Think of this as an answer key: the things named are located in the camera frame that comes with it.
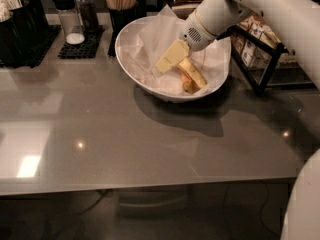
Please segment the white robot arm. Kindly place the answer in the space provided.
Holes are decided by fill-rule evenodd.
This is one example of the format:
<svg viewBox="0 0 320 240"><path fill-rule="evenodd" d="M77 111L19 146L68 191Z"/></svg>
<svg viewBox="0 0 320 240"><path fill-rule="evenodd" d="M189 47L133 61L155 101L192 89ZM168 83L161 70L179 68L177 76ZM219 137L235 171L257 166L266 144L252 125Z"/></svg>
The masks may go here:
<svg viewBox="0 0 320 240"><path fill-rule="evenodd" d="M155 74L161 76L192 52L205 49L252 13L262 17L320 88L320 6L312 0L203 0L158 59Z"/></svg>

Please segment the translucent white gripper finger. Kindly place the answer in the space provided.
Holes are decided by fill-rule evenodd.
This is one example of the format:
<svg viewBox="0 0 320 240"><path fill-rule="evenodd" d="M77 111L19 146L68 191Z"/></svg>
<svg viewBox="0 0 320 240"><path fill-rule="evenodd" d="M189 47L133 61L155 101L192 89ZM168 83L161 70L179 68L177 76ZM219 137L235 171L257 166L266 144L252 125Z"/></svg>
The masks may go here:
<svg viewBox="0 0 320 240"><path fill-rule="evenodd" d="M156 78L159 78L159 77L163 76L165 73L166 73L166 70L165 70L165 69L160 69L160 68L157 68L157 67L153 67L153 68L152 68L152 74L153 74Z"/></svg>

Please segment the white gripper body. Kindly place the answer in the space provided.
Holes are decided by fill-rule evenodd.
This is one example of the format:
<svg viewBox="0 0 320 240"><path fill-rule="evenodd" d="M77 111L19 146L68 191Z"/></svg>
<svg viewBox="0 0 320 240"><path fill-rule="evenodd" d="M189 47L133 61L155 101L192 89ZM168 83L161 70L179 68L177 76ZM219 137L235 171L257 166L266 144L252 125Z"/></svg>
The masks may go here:
<svg viewBox="0 0 320 240"><path fill-rule="evenodd" d="M192 52L201 51L218 38L218 27L213 13L196 9L181 25L179 38Z"/></svg>

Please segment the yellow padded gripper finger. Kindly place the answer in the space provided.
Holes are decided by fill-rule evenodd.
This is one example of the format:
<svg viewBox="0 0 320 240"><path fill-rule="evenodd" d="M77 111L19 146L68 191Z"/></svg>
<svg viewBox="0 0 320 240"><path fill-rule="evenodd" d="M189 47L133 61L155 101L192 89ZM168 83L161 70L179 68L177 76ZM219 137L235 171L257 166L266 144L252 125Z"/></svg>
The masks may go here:
<svg viewBox="0 0 320 240"><path fill-rule="evenodd" d="M156 69L165 74L189 56L190 48L184 40L175 40L156 63Z"/></svg>

